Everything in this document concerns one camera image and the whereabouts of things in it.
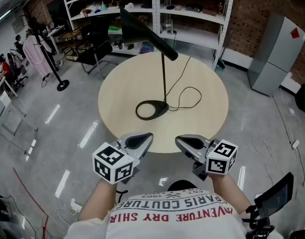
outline round table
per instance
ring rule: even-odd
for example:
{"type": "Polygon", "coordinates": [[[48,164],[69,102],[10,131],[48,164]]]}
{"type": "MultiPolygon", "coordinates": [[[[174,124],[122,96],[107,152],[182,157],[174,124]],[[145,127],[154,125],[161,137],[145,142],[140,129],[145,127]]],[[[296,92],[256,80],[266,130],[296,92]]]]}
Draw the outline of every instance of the round table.
{"type": "MultiPolygon", "coordinates": [[[[179,54],[175,61],[165,57],[167,91],[181,76],[189,57],[179,54]]],[[[200,103],[191,109],[167,111],[154,120],[141,120],[136,106],[145,100],[163,100],[161,54],[138,55],[118,65],[103,81],[98,96],[102,120],[116,137],[130,132],[151,132],[154,135],[149,149],[154,153],[179,152],[175,138],[181,134],[199,134],[211,139],[222,127],[228,113],[227,91],[214,71],[191,58],[182,78],[167,96],[170,106],[178,106],[181,91],[188,86],[202,93],[200,103]]],[[[194,89],[185,90],[180,106],[190,107],[200,99],[194,89]]],[[[148,117],[150,107],[141,107],[141,116],[148,117]]]]}

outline white shelving unit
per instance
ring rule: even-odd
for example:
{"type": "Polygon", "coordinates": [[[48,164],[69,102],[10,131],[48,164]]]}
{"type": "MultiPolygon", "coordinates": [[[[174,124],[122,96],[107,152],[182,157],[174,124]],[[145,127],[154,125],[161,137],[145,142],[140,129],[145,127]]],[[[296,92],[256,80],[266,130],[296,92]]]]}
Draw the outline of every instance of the white shelving unit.
{"type": "Polygon", "coordinates": [[[174,29],[177,34],[168,34],[167,30],[164,30],[159,36],[166,39],[176,39],[178,41],[189,42],[200,46],[208,47],[214,50],[218,49],[218,35],[187,26],[174,25],[174,29]]]}
{"type": "Polygon", "coordinates": [[[175,25],[174,30],[177,31],[176,35],[167,34],[167,31],[159,32],[159,36],[166,39],[176,39],[179,41],[189,42],[193,44],[197,44],[203,47],[211,48],[214,50],[214,59],[212,63],[212,69],[214,70],[216,68],[216,65],[218,63],[218,59],[221,54],[223,41],[225,39],[228,23],[231,15],[231,9],[232,9],[232,2],[233,0],[225,0],[225,3],[223,5],[223,15],[216,15],[211,16],[204,13],[197,13],[193,11],[186,11],[184,9],[184,6],[182,6],[183,9],[181,10],[167,10],[164,5],[160,4],[160,0],[156,0],[156,24],[157,26],[161,25],[160,22],[160,14],[161,13],[167,13],[167,14],[176,14],[176,15],[182,15],[187,17],[195,17],[211,22],[215,22],[220,24],[219,31],[217,34],[196,29],[193,27],[186,27],[186,26],[179,26],[175,25]]]}
{"type": "MultiPolygon", "coordinates": [[[[64,0],[67,14],[71,23],[71,26],[73,29],[74,27],[74,20],[84,18],[84,15],[76,15],[74,17],[71,17],[69,7],[71,6],[72,3],[79,1],[79,0],[71,0],[67,1],[64,0]]],[[[129,9],[129,12],[148,12],[152,13],[152,25],[149,27],[160,37],[165,38],[165,39],[172,39],[172,40],[178,40],[178,41],[183,41],[183,42],[188,42],[192,44],[197,44],[203,47],[207,47],[210,49],[214,50],[214,59],[213,59],[213,64],[212,64],[212,69],[214,70],[219,56],[221,54],[222,50],[222,45],[223,41],[225,39],[225,35],[227,32],[228,28],[228,23],[231,15],[231,9],[232,9],[232,3],[233,0],[225,0],[225,3],[223,5],[223,15],[216,15],[216,16],[211,16],[208,14],[204,13],[197,13],[197,12],[192,12],[192,11],[187,11],[184,9],[184,6],[182,5],[181,10],[167,10],[164,5],[160,4],[160,0],[152,0],[152,8],[151,9],[145,9],[141,7],[141,4],[136,4],[133,8],[129,9]],[[187,27],[187,26],[182,26],[182,25],[175,25],[174,29],[177,31],[176,35],[170,35],[167,33],[166,30],[161,31],[161,22],[160,22],[160,14],[161,13],[166,13],[166,14],[176,14],[176,15],[182,15],[186,17],[194,17],[194,18],[199,18],[202,20],[207,20],[211,21],[217,24],[220,24],[219,31],[217,34],[193,28],[193,27],[187,27]]],[[[113,9],[113,10],[106,10],[106,11],[101,11],[99,13],[94,13],[91,12],[87,15],[87,17],[92,17],[92,16],[98,16],[98,15],[104,15],[104,14],[111,14],[111,13],[120,13],[119,9],[113,9]]],[[[108,34],[122,34],[121,30],[118,31],[109,31],[108,34]]],[[[139,51],[132,49],[132,50],[127,50],[126,48],[123,49],[116,49],[113,48],[113,52],[116,53],[123,53],[123,54],[130,54],[130,55],[138,55],[139,51]]]]}

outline brick wall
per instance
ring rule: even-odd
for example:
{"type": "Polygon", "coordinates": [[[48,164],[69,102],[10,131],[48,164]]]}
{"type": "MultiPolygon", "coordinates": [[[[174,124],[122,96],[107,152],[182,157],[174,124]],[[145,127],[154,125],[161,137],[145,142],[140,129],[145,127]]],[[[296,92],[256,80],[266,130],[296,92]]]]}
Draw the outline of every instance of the brick wall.
{"type": "Polygon", "coordinates": [[[52,18],[48,12],[47,4],[52,1],[53,0],[30,0],[24,7],[24,11],[27,13],[33,9],[34,5],[36,5],[35,9],[32,12],[32,16],[36,17],[39,13],[41,13],[37,19],[38,22],[49,24],[52,22],[52,18]]]}
{"type": "MultiPolygon", "coordinates": [[[[271,11],[284,15],[305,32],[305,0],[234,0],[228,47],[253,57],[271,11]]],[[[305,43],[291,71],[295,81],[305,83],[305,43]]]]}

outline gray refrigerator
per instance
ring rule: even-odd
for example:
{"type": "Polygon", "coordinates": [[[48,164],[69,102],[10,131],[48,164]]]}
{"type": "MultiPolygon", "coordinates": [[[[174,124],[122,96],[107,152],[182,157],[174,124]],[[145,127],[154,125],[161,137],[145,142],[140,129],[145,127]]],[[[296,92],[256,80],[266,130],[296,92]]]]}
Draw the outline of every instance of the gray refrigerator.
{"type": "Polygon", "coordinates": [[[272,12],[248,70],[251,88],[272,96],[292,68],[304,41],[305,33],[297,25],[272,12]]]}

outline gray floor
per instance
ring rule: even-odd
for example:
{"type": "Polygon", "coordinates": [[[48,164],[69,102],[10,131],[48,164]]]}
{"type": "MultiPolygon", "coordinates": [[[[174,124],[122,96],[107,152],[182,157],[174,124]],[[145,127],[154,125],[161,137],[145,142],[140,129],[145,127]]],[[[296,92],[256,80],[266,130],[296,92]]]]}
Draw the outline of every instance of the gray floor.
{"type": "MultiPolygon", "coordinates": [[[[126,59],[122,56],[108,56],[105,59],[121,63],[126,59]]],[[[113,65],[103,67],[108,73],[113,65]]],[[[48,79],[48,84],[41,88],[41,78],[34,71],[28,69],[29,79],[25,87],[18,93],[20,98],[13,98],[14,103],[27,112],[27,118],[35,123],[38,131],[35,133],[24,122],[20,123],[13,142],[29,150],[31,143],[36,144],[30,155],[23,153],[9,144],[0,136],[0,194],[13,195],[24,215],[31,221],[40,238],[42,212],[29,198],[23,186],[16,177],[13,167],[23,183],[42,208],[54,215],[65,231],[68,226],[57,214],[57,208],[69,208],[72,198],[83,204],[93,190],[98,177],[92,171],[92,152],[104,141],[112,141],[111,135],[101,121],[98,112],[97,98],[102,81],[98,71],[90,75],[83,72],[80,64],[65,61],[59,71],[62,79],[70,81],[69,87],[63,91],[56,90],[57,81],[54,76],[48,79]],[[45,122],[54,109],[60,105],[49,122],[45,122]],[[85,134],[93,127],[93,134],[83,148],[80,145],[85,134]],[[59,197],[55,192],[65,170],[69,176],[59,197]]],[[[267,169],[276,183],[283,176],[283,172],[292,172],[295,176],[295,189],[292,201],[281,211],[271,217],[272,224],[284,236],[291,230],[305,228],[305,186],[302,167],[291,149],[285,127],[272,98],[252,91],[247,74],[243,71],[227,66],[223,72],[218,72],[229,96],[229,112],[224,126],[216,136],[226,139],[239,146],[236,164],[231,175],[238,181],[240,167],[246,167],[246,177],[243,191],[253,202],[254,196],[268,190],[271,180],[267,169]],[[265,145],[255,138],[254,144],[261,152],[260,155],[251,141],[254,137],[261,138],[271,150],[271,153],[282,169],[274,164],[265,145]]],[[[290,138],[300,140],[299,150],[305,166],[305,113],[300,111],[293,96],[278,90],[275,100],[281,110],[288,127],[290,138]],[[295,111],[290,115],[289,108],[295,111]]],[[[16,119],[11,115],[8,120],[10,126],[16,125],[16,119]]],[[[149,153],[139,166],[140,175],[133,178],[127,185],[119,185],[119,189],[128,189],[129,195],[165,191],[176,180],[186,179],[200,188],[212,189],[208,180],[200,181],[192,173],[192,161],[183,154],[154,154],[149,153]]],[[[61,210],[62,216],[72,223],[76,216],[68,210],[61,210]]],[[[24,224],[22,238],[34,237],[32,229],[24,224]]],[[[48,238],[62,238],[64,233],[58,228],[53,218],[48,223],[48,238]]]]}

